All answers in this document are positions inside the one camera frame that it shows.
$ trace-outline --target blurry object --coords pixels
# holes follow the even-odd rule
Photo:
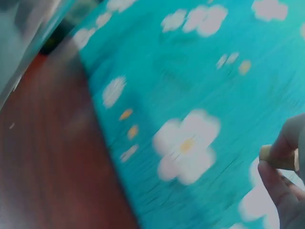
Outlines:
[[[0,108],[74,2],[0,1]]]
[[[66,14],[60,25],[55,29],[54,33],[46,41],[40,53],[47,55],[53,51],[59,43],[62,42],[64,37],[67,36],[75,26],[80,24],[80,22],[92,12],[101,1],[102,0],[78,0]]]

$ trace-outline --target yellow flower center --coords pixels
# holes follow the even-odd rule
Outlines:
[[[139,132],[139,128],[138,125],[134,125],[132,126],[132,128],[130,128],[130,130],[127,132],[127,136],[128,138],[131,140],[133,139]]]
[[[247,72],[250,70],[250,68],[251,68],[251,61],[245,60],[241,63],[238,70],[239,70],[240,74],[246,75]]]
[[[194,141],[192,139],[186,139],[181,145],[180,150],[183,154],[187,154],[187,152],[192,148]]]

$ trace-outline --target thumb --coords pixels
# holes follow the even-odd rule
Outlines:
[[[266,161],[260,161],[258,172],[262,178],[272,201],[274,202],[280,219],[284,219],[287,213],[293,209],[298,200],[282,181],[278,172],[270,167]]]

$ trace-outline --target hand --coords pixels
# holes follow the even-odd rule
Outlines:
[[[270,149],[272,157],[288,156],[299,150],[300,178],[305,178],[305,114],[288,119]],[[258,165],[264,186],[274,202],[281,229],[305,228],[305,192],[281,176],[265,161]]]

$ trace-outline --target turquoise cloth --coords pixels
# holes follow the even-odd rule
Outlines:
[[[305,111],[304,9],[301,0],[109,0],[74,31],[141,227],[279,228],[257,156]]]

